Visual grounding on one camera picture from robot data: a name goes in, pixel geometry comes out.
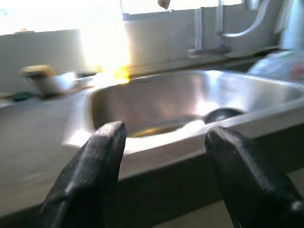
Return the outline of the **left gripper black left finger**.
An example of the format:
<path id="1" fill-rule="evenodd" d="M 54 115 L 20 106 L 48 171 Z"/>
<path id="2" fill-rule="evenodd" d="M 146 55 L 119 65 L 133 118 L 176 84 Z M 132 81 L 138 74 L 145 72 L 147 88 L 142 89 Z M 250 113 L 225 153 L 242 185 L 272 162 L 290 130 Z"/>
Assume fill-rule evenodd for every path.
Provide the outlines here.
<path id="1" fill-rule="evenodd" d="M 122 121 L 104 124 L 63 168 L 39 210 L 41 228 L 104 228 L 103 199 L 118 182 Z"/>

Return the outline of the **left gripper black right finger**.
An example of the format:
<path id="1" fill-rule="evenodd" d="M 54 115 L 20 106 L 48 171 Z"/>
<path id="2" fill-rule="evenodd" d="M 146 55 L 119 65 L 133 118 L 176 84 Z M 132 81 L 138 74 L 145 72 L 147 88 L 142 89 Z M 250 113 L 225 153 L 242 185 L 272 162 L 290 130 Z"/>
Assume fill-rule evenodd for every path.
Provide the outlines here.
<path id="1" fill-rule="evenodd" d="M 236 228 L 302 228 L 304 198 L 256 142 L 216 126 L 205 135 L 206 154 Z"/>

